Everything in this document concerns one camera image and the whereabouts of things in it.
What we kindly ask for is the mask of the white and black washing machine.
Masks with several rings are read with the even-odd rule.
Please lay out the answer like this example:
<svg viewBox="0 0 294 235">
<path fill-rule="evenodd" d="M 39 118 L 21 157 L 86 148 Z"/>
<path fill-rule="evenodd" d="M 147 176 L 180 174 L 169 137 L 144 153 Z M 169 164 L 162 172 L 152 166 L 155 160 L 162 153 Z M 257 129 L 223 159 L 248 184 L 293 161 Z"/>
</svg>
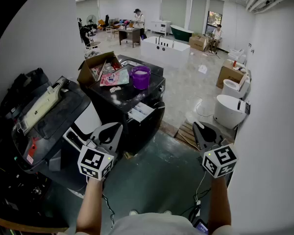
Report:
<svg viewBox="0 0 294 235">
<path fill-rule="evenodd" d="M 20 121 L 40 96 L 32 99 L 15 119 L 11 131 L 15 161 L 28 174 L 39 172 L 84 194 L 86 176 L 79 172 L 77 161 L 82 146 L 101 126 L 100 118 L 91 99 L 77 83 L 67 79 L 58 103 L 24 135 L 19 129 Z"/>
</svg>

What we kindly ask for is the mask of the dark grey appliance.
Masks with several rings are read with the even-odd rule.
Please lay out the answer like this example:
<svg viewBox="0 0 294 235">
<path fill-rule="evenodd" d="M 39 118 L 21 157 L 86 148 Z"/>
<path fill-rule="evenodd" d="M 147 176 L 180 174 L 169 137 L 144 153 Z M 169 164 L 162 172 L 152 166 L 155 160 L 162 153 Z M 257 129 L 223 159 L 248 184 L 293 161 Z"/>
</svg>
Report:
<svg viewBox="0 0 294 235">
<path fill-rule="evenodd" d="M 35 97 L 42 95 L 51 85 L 48 77 L 37 68 L 31 72 L 21 73 L 7 90 L 0 105 L 0 116 L 4 119 L 16 119 L 23 108 Z"/>
</svg>

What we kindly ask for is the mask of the round white toilet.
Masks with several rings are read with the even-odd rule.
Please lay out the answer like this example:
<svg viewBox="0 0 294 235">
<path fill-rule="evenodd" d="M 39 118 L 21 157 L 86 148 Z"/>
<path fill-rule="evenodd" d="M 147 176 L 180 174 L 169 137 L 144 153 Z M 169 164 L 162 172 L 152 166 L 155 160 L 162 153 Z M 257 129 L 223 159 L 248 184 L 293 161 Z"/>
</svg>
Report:
<svg viewBox="0 0 294 235">
<path fill-rule="evenodd" d="M 250 114 L 250 104 L 238 98 L 220 94 L 217 96 L 214 120 L 228 129 L 234 129 Z"/>
</svg>

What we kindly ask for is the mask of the white detergent drawer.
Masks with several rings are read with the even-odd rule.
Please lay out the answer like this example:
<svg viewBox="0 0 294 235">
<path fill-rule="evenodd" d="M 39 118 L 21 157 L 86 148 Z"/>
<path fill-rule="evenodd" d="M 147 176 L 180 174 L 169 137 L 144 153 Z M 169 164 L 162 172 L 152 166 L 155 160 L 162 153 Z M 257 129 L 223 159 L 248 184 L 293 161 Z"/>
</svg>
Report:
<svg viewBox="0 0 294 235">
<path fill-rule="evenodd" d="M 142 102 L 139 102 L 135 105 L 127 114 L 130 118 L 136 120 L 141 123 L 145 118 L 147 118 L 152 112 L 153 108 L 145 105 Z"/>
</svg>

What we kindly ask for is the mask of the white bathtub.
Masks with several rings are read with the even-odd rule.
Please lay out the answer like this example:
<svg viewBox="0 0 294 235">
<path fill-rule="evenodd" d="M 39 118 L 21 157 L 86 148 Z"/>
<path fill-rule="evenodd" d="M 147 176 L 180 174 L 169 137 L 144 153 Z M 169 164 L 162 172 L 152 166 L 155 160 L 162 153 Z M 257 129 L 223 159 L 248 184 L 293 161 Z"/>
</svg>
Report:
<svg viewBox="0 0 294 235">
<path fill-rule="evenodd" d="M 141 41 L 141 54 L 172 67 L 183 68 L 188 63 L 190 46 L 160 36 L 152 36 Z"/>
</svg>

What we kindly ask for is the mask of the small screen device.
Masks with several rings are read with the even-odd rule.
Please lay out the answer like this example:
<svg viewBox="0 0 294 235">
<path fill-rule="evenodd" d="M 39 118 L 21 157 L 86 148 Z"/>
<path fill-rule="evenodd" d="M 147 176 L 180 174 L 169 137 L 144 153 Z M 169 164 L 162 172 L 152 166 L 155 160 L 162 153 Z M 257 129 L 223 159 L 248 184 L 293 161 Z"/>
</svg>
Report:
<svg viewBox="0 0 294 235">
<path fill-rule="evenodd" d="M 201 233 L 208 235 L 208 228 L 207 225 L 203 222 L 202 219 L 198 219 L 195 224 L 194 227 L 199 230 Z"/>
</svg>

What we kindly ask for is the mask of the white toilet with raised lid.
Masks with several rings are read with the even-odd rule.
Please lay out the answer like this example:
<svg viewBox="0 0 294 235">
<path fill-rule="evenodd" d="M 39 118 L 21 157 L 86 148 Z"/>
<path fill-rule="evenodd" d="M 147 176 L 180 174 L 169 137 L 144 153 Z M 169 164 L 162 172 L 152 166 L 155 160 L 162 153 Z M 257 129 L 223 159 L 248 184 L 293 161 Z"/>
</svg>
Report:
<svg viewBox="0 0 294 235">
<path fill-rule="evenodd" d="M 244 99 L 245 94 L 250 86 L 250 77 L 245 74 L 239 83 L 225 79 L 221 94 L 232 96 L 238 99 Z"/>
</svg>

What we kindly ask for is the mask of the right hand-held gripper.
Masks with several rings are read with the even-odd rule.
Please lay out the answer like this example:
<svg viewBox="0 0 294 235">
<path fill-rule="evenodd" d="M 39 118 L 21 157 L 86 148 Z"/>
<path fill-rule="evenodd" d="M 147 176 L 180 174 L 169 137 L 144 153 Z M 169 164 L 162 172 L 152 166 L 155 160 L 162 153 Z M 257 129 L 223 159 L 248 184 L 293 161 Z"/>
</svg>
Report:
<svg viewBox="0 0 294 235">
<path fill-rule="evenodd" d="M 203 169 L 213 178 L 225 176 L 233 172 L 238 162 L 238 154 L 233 141 L 224 139 L 219 128 L 207 122 L 201 122 L 202 129 L 196 122 L 193 123 L 193 133 L 197 146 L 200 149 L 199 162 Z"/>
</svg>

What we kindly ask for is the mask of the dark framed window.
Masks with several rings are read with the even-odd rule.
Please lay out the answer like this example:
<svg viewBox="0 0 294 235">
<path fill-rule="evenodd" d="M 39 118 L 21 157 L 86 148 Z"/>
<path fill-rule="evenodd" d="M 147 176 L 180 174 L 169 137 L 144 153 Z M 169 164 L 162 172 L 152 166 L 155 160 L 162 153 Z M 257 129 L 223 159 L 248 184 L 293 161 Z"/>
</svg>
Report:
<svg viewBox="0 0 294 235">
<path fill-rule="evenodd" d="M 222 14 L 217 12 L 208 12 L 206 33 L 212 33 L 222 21 Z"/>
</svg>

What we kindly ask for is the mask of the white square toilet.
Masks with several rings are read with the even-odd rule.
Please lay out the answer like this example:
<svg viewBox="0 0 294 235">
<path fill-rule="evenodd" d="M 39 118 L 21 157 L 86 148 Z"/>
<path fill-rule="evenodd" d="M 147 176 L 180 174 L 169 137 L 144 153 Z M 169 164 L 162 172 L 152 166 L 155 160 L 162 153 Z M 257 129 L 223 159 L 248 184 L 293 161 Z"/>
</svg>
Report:
<svg viewBox="0 0 294 235">
<path fill-rule="evenodd" d="M 245 64 L 246 62 L 246 54 L 243 49 L 240 49 L 240 50 L 231 49 L 230 52 L 228 53 L 228 57 L 231 60 L 237 61 L 238 63 L 241 63 L 241 64 Z"/>
</svg>

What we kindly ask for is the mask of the cream plastic panel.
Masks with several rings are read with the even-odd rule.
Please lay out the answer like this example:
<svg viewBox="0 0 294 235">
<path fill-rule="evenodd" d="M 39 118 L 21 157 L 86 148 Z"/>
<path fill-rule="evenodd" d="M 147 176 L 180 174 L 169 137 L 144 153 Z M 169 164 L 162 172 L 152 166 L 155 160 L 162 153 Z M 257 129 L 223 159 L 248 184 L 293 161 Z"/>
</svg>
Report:
<svg viewBox="0 0 294 235">
<path fill-rule="evenodd" d="M 60 91 L 67 82 L 67 79 L 61 76 L 52 86 L 36 100 L 29 111 L 20 121 L 19 129 L 26 135 L 34 125 L 40 121 L 61 99 Z"/>
</svg>

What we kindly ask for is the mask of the wooden pallet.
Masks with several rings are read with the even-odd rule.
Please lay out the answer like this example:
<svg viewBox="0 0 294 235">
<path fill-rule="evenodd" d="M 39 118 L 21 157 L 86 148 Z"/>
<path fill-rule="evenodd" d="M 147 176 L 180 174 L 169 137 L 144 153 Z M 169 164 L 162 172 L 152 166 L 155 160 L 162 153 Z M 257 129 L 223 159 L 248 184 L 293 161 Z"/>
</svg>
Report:
<svg viewBox="0 0 294 235">
<path fill-rule="evenodd" d="M 212 120 L 212 123 L 209 123 L 211 125 L 216 126 L 220 129 L 220 131 L 223 134 L 224 139 L 227 139 L 229 141 L 235 141 L 235 135 L 236 131 L 232 129 L 227 129 L 223 127 L 222 125 L 218 124 L 215 120 Z M 177 132 L 175 133 L 174 137 L 181 142 L 186 143 L 187 145 L 193 147 L 195 150 L 200 150 L 199 147 L 196 144 L 194 133 L 193 133 L 193 124 L 189 123 L 187 120 L 184 121 Z M 206 142 L 204 140 L 204 144 L 210 144 L 213 142 Z"/>
</svg>

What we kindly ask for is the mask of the purple plastic bucket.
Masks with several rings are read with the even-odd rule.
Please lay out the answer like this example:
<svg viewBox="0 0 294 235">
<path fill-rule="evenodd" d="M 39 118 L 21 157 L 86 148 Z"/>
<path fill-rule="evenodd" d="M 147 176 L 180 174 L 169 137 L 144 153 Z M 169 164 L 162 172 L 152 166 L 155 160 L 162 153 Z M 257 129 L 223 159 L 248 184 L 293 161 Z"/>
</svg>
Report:
<svg viewBox="0 0 294 235">
<path fill-rule="evenodd" d="M 135 71 L 142 70 L 142 71 L 149 71 L 148 75 L 135 75 Z M 133 85 L 138 90 L 145 90 L 149 87 L 149 80 L 151 76 L 151 70 L 147 66 L 136 66 L 134 67 L 131 72 L 130 76 L 133 80 Z"/>
</svg>

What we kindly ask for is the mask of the white plastic spoon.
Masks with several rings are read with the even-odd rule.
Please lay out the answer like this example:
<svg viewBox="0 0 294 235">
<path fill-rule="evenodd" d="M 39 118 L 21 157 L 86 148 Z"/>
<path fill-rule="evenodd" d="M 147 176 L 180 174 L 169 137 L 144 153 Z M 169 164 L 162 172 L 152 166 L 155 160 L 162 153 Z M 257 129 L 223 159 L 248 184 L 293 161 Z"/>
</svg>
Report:
<svg viewBox="0 0 294 235">
<path fill-rule="evenodd" d="M 201 124 L 199 120 L 191 112 L 186 113 L 186 119 L 189 123 L 196 123 L 201 129 L 204 129 L 204 125 Z"/>
</svg>

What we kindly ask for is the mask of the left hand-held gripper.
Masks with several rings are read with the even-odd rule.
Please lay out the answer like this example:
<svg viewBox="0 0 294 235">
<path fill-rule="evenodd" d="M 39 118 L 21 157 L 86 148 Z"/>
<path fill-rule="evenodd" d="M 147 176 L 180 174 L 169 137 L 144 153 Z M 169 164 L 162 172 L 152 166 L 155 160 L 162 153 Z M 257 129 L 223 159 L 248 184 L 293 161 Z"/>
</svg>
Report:
<svg viewBox="0 0 294 235">
<path fill-rule="evenodd" d="M 103 180 L 115 164 L 116 151 L 123 132 L 120 122 L 104 124 L 94 130 L 82 146 L 77 161 L 79 172 L 96 180 Z"/>
</svg>

